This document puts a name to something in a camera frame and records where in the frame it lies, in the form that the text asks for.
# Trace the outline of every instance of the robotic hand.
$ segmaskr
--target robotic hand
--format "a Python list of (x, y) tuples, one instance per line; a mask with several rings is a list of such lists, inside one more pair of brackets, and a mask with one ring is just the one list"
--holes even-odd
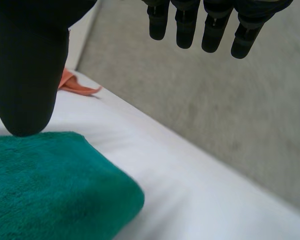
[[(68, 56), (68, 28), (97, 0), (0, 0), (0, 118), (10, 133), (39, 133), (52, 115)], [(170, 0), (143, 0), (148, 5), (150, 36), (166, 31)], [(187, 49), (194, 38), (200, 0), (171, 0), (177, 11), (176, 42)], [(240, 25), (231, 53), (244, 58), (259, 31), (292, 0), (203, 0), (208, 13), (202, 48), (217, 50), (235, 8)]]
[[(142, 0), (147, 5), (149, 33), (155, 40), (165, 36), (170, 0)], [(188, 49), (193, 42), (198, 8), (201, 0), (171, 0), (176, 7), (176, 44)], [(237, 59), (246, 57), (261, 28), (273, 15), (287, 8), (293, 0), (203, 0), (205, 20), (202, 49), (214, 53), (224, 35), (231, 12), (235, 8), (240, 21), (235, 32), (231, 54)]]

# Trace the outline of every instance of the gray carpet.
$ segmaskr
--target gray carpet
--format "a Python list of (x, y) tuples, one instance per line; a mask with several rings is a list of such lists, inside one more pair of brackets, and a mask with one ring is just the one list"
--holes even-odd
[(141, 0), (106, 0), (78, 70), (300, 209), (300, 0), (261, 31), (248, 57), (230, 49), (230, 18), (218, 51), (201, 50), (200, 6), (188, 50), (148, 33)]

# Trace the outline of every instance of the white surface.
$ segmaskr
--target white surface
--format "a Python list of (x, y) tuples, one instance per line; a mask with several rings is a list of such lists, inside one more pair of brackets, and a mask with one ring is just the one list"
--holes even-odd
[(70, 27), (69, 52), (65, 62), (66, 68), (71, 70), (77, 69), (87, 37), (101, 2), (101, 0), (98, 0), (94, 7), (87, 12), (80, 21)]
[(45, 131), (84, 135), (144, 190), (116, 240), (300, 240), (300, 213), (106, 89), (97, 96), (60, 91)]

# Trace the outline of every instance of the teal microfiber cloth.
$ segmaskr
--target teal microfiber cloth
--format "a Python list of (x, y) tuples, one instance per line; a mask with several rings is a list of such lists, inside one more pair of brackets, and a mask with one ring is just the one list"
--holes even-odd
[(0, 136), (0, 240), (110, 240), (143, 204), (77, 133)]

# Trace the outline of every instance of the orange cloth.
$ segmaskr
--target orange cloth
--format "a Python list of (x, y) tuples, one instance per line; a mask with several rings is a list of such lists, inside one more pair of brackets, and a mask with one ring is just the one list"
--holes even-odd
[(90, 87), (82, 86), (78, 83), (78, 78), (72, 72), (69, 72), (66, 68), (63, 70), (62, 78), (59, 84), (58, 89), (65, 90), (68, 92), (72, 92), (75, 94), (80, 94), (84, 96), (89, 96), (91, 94), (98, 93), (102, 86), (97, 89), (93, 89)]

